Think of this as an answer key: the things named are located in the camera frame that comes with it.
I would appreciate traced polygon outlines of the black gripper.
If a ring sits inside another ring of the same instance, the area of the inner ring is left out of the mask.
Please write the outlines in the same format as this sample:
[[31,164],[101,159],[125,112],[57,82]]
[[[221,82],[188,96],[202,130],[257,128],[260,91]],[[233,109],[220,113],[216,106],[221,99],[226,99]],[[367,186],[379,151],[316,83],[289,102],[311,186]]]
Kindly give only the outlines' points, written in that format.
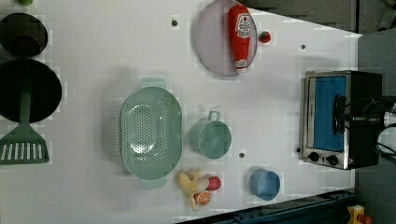
[[384,108],[383,100],[372,99],[361,112],[345,114],[344,127],[349,131],[353,126],[381,128],[384,123]]

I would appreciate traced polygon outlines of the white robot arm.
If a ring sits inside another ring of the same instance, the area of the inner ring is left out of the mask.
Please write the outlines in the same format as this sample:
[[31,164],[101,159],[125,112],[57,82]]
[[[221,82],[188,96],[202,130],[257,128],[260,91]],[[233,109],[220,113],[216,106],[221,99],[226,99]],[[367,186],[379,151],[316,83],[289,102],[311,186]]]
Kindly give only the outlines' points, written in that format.
[[386,132],[395,130],[395,98],[381,96],[361,99],[345,105],[345,109],[357,103],[365,103],[361,112],[348,113],[343,116],[349,124],[375,128],[374,152],[383,157],[394,157],[395,149],[384,141]]

